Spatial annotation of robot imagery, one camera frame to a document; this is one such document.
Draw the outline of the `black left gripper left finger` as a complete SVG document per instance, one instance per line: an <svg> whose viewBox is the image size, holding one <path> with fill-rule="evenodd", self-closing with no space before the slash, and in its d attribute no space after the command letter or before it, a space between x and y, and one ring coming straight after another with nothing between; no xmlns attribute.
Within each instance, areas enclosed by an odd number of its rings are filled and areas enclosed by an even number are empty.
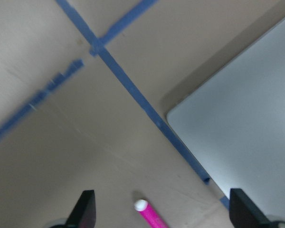
<svg viewBox="0 0 285 228"><path fill-rule="evenodd" d="M65 228L94 228L96 224L95 191L85 190L79 197L71 214L67 218Z"/></svg>

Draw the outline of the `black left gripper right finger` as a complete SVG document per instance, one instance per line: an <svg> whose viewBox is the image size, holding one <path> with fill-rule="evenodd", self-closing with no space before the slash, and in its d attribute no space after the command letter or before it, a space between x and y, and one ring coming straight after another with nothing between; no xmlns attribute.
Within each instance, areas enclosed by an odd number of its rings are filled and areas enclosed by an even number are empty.
<svg viewBox="0 0 285 228"><path fill-rule="evenodd" d="M269 228L271 223L242 189L230 189L229 218L235 228Z"/></svg>

